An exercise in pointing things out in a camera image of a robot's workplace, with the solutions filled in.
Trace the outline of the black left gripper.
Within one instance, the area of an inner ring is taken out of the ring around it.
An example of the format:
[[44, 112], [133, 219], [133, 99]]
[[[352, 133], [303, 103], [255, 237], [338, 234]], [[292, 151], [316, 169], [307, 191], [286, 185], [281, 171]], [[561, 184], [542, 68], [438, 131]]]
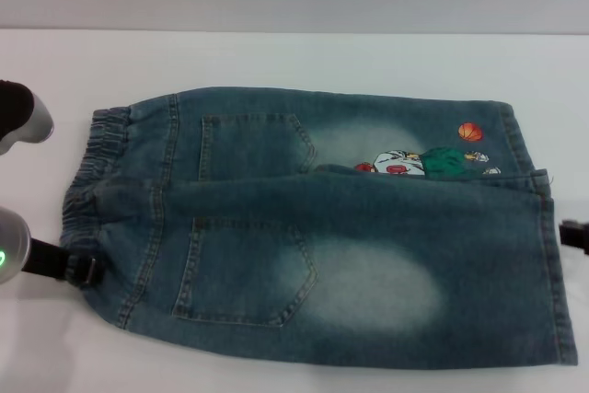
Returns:
[[53, 244], [33, 238], [23, 272], [66, 281], [85, 290], [100, 284], [105, 271], [105, 258], [99, 252], [68, 252]]

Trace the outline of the blue denim shorts with print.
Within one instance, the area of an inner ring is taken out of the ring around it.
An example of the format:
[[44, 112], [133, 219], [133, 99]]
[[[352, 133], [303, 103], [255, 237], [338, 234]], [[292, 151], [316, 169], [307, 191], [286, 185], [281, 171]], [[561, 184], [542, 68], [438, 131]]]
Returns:
[[60, 244], [110, 324], [236, 357], [575, 365], [548, 174], [512, 107], [206, 87], [96, 110]]

